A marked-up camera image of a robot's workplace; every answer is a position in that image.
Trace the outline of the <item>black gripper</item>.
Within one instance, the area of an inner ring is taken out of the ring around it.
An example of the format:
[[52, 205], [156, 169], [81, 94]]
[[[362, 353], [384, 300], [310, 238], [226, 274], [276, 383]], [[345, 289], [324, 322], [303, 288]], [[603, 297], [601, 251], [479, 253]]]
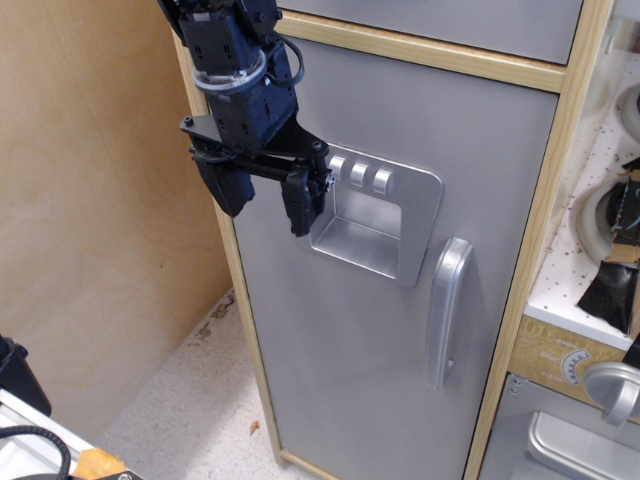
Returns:
[[[221, 210], [236, 217], [255, 196], [249, 174], [281, 181], [291, 231], [310, 233], [324, 212], [328, 145], [297, 121], [295, 86], [304, 63], [291, 72], [287, 51], [299, 50], [276, 41], [256, 51], [254, 59], [227, 72], [200, 64], [192, 70], [209, 113], [184, 119], [181, 129], [192, 141], [193, 160]], [[242, 168], [248, 173], [235, 170]]]

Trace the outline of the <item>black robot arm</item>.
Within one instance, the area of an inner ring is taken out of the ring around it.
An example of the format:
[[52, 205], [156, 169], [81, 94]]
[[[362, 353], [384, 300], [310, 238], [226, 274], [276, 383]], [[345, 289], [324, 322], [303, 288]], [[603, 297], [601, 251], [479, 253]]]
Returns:
[[273, 1], [162, 1], [193, 62], [192, 79], [209, 107], [185, 118], [189, 151], [201, 178], [229, 216], [255, 195], [254, 176], [277, 181], [294, 235], [307, 235], [323, 213], [331, 173], [329, 146], [297, 121], [296, 85], [287, 54], [299, 48], [275, 30]]

